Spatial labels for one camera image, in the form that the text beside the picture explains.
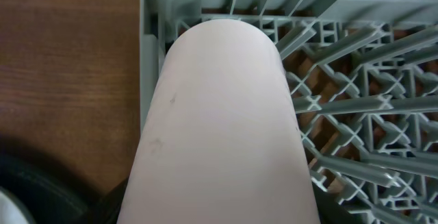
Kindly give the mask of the pink cup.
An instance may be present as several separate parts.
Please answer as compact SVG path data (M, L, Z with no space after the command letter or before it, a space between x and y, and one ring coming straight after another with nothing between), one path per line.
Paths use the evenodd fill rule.
M119 223L318 223L296 113L273 42L218 19L168 51Z

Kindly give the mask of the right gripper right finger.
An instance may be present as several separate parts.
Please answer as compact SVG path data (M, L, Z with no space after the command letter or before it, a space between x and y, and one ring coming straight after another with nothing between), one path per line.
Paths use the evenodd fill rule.
M321 224L363 224L316 184L312 183L312 187Z

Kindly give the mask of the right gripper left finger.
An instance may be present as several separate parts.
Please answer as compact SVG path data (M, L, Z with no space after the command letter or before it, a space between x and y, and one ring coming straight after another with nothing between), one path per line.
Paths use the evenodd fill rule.
M129 179L123 180L110 193L105 195L85 218L87 224L115 224L120 213L123 197Z

